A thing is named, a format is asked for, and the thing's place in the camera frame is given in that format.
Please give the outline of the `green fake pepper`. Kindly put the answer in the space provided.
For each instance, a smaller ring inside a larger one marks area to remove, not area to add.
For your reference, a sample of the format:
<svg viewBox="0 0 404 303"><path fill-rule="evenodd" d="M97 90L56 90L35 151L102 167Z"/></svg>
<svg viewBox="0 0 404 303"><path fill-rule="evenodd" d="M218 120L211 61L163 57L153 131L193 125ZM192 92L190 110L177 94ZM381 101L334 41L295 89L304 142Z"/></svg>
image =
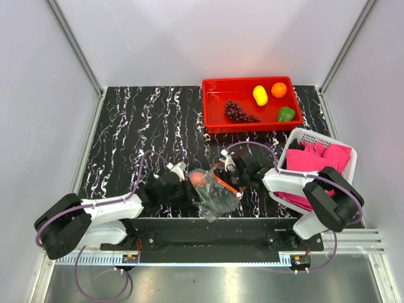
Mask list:
<svg viewBox="0 0 404 303"><path fill-rule="evenodd" d="M296 116L296 111L290 107L282 107L277 115L277 122L289 122L292 121Z"/></svg>

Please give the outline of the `clear zip bag orange seal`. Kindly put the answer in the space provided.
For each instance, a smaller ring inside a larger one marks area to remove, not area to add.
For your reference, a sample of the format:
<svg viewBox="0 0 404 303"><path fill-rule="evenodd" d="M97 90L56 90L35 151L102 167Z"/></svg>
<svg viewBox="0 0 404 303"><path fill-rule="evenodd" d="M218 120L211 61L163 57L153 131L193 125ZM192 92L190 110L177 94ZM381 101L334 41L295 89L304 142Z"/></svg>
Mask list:
<svg viewBox="0 0 404 303"><path fill-rule="evenodd" d="M215 163L210 170L195 169L188 173L188 179L198 195L194 204L202 218L214 222L223 214L237 208L243 196L244 187L230 184L224 163Z"/></svg>

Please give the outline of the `pink fake peach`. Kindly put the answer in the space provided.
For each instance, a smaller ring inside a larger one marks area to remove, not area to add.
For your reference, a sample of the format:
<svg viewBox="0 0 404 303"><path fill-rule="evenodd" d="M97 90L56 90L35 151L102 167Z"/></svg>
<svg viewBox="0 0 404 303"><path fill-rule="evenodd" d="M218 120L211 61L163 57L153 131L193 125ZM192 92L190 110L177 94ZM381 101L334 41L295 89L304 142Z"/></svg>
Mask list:
<svg viewBox="0 0 404 303"><path fill-rule="evenodd" d="M194 188L206 186L206 177L204 172L193 171L188 174L188 177Z"/></svg>

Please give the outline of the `green fake lime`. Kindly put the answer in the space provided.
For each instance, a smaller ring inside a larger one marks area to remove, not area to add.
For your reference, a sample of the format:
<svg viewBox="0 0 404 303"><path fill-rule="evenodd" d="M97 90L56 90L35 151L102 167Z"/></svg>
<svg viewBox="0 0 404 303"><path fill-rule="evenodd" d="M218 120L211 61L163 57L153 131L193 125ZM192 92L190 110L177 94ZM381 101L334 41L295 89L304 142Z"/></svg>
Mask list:
<svg viewBox="0 0 404 303"><path fill-rule="evenodd" d="M218 205L225 204L223 198L215 194L202 193L201 199L204 201L206 205L210 205L211 207L217 207Z"/></svg>

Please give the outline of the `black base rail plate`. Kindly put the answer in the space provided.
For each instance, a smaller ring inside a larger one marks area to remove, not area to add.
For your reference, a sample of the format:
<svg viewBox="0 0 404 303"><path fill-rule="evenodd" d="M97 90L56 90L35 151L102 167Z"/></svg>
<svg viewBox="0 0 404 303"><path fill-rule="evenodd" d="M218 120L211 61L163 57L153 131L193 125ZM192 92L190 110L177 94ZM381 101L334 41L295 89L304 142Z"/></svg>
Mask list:
<svg viewBox="0 0 404 303"><path fill-rule="evenodd" d="M319 233L302 240L292 230L296 218L137 218L121 223L127 235L118 244L102 241L104 251L157 251L166 247L251 246L269 251L324 250Z"/></svg>

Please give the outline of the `red plastic tray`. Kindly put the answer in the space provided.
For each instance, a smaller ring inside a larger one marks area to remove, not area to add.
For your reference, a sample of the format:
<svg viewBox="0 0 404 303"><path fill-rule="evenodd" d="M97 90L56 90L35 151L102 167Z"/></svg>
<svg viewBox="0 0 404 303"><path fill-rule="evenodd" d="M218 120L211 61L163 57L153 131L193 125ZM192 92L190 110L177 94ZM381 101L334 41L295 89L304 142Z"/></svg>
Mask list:
<svg viewBox="0 0 404 303"><path fill-rule="evenodd" d="M278 82L287 86L287 94L283 98L275 98L271 94L272 86ZM253 98L253 89L258 85L263 86L268 94L268 103L262 107ZM204 124L210 134L289 131L304 122L291 79L287 76L206 79L202 82L202 89ZM228 100L238 103L248 115L254 115L261 122L233 123L224 115ZM292 121L276 121L282 107L296 111Z"/></svg>

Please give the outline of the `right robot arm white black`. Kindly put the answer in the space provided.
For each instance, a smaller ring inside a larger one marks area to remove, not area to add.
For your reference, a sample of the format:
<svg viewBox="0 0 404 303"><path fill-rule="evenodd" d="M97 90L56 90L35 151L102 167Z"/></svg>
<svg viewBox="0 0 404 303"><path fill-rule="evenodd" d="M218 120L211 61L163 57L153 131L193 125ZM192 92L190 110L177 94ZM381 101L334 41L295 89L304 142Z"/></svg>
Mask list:
<svg viewBox="0 0 404 303"><path fill-rule="evenodd" d="M247 155L226 155L223 163L223 179L235 187L251 186L308 200L312 210L303 214L286 236L288 246L294 250L303 249L309 238L321 232L341 232L363 214L360 194L332 167L319 172L296 172L262 167Z"/></svg>

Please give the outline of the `dark purple fake grapes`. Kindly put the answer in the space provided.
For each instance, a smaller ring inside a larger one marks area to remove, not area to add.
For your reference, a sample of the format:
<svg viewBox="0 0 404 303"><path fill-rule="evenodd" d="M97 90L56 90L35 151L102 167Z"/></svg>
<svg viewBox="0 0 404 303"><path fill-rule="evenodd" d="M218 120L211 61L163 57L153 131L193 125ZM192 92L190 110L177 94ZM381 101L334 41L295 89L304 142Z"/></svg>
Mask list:
<svg viewBox="0 0 404 303"><path fill-rule="evenodd" d="M234 102L233 100L228 100L225 103L224 109L225 117L229 118L233 123L260 123L261 121L252 114L247 114L242 107Z"/></svg>

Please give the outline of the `pink cloth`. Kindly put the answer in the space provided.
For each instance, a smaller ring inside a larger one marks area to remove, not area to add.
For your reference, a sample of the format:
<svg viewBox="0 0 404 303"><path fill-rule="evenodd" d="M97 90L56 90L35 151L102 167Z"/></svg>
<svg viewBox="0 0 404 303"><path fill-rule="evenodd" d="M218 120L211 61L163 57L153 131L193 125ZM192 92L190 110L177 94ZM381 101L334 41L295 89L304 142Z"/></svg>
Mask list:
<svg viewBox="0 0 404 303"><path fill-rule="evenodd" d="M306 141L298 143L294 139L286 150L282 168L312 172L333 167L341 174L351 159L351 151L352 149L348 146L337 144L325 146L320 141L315 144Z"/></svg>

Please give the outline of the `white perforated plastic basket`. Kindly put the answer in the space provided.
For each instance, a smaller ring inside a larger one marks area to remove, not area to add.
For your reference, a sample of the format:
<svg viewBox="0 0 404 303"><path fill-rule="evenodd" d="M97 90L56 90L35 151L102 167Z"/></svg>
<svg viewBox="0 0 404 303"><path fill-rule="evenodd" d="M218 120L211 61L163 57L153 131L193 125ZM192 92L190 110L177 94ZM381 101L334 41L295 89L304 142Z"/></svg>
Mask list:
<svg viewBox="0 0 404 303"><path fill-rule="evenodd" d="M330 166L352 183L356 162L357 152L351 146L314 131L296 128L288 137L278 166L299 172L320 171Z"/></svg>

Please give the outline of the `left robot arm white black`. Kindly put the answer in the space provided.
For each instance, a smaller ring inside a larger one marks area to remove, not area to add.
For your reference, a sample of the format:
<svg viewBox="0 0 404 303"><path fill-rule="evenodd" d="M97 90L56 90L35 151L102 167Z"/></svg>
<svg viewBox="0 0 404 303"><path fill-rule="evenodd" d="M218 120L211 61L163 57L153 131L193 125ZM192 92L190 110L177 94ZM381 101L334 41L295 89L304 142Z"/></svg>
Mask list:
<svg viewBox="0 0 404 303"><path fill-rule="evenodd" d="M199 199L195 187L200 182L199 177L170 171L122 196L95 200L69 193L35 221L35 243L52 260L78 246L131 249L136 234L128 220L150 216L163 204L192 207Z"/></svg>

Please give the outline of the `orange fake fruit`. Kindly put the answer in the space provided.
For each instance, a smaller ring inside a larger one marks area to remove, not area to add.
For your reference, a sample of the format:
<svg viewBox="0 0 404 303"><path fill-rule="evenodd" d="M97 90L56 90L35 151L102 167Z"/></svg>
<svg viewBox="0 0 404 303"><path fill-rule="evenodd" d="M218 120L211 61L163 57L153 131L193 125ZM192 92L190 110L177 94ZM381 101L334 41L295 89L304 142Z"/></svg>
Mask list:
<svg viewBox="0 0 404 303"><path fill-rule="evenodd" d="M271 94L275 98L283 98L287 94L287 86L284 83L275 83L271 88Z"/></svg>

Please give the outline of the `yellow fake banana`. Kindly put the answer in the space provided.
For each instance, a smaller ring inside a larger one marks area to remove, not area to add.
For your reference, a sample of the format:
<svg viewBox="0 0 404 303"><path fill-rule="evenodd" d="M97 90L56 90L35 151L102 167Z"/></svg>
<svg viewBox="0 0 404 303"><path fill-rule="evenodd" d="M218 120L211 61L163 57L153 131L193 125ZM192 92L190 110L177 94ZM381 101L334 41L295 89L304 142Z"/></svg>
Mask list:
<svg viewBox="0 0 404 303"><path fill-rule="evenodd" d="M262 107L268 103L268 94L263 86L255 86L252 95L258 106Z"/></svg>

